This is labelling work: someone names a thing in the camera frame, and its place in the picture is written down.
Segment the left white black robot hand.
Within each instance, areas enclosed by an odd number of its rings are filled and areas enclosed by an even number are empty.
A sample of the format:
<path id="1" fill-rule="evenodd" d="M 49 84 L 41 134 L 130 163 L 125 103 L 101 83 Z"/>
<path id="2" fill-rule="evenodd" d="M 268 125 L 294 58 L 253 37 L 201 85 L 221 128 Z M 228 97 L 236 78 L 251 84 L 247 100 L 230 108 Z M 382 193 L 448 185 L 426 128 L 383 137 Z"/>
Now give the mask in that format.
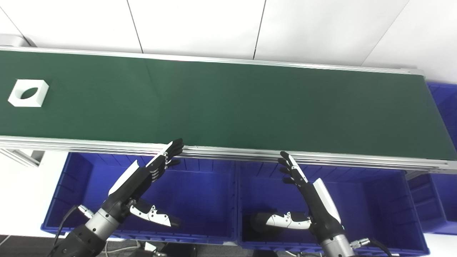
<path id="1" fill-rule="evenodd" d="M 183 147 L 183 139 L 171 141 L 145 166 L 139 166 L 134 161 L 116 181 L 101 206 L 102 217 L 109 221 L 114 230 L 130 215 L 167 227 L 181 225 L 178 218 L 157 209 L 155 205 L 143 200 L 142 196 L 168 168 L 180 164 L 180 160 L 173 158 L 182 153 Z"/>

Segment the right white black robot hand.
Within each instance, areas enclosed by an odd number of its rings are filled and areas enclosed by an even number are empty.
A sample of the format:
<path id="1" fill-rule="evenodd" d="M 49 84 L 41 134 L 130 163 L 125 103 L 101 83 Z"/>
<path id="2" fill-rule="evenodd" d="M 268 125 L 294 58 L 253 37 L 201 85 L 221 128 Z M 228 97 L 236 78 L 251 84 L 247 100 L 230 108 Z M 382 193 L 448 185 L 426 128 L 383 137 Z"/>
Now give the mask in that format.
<path id="1" fill-rule="evenodd" d="M 280 152 L 280 171 L 288 177 L 282 179 L 286 184 L 295 185 L 308 208 L 308 215 L 303 213 L 267 214 L 267 226 L 294 230 L 309 230 L 322 242 L 344 234 L 344 227 L 333 199 L 322 179 L 310 182 L 293 156 L 286 151 Z"/>

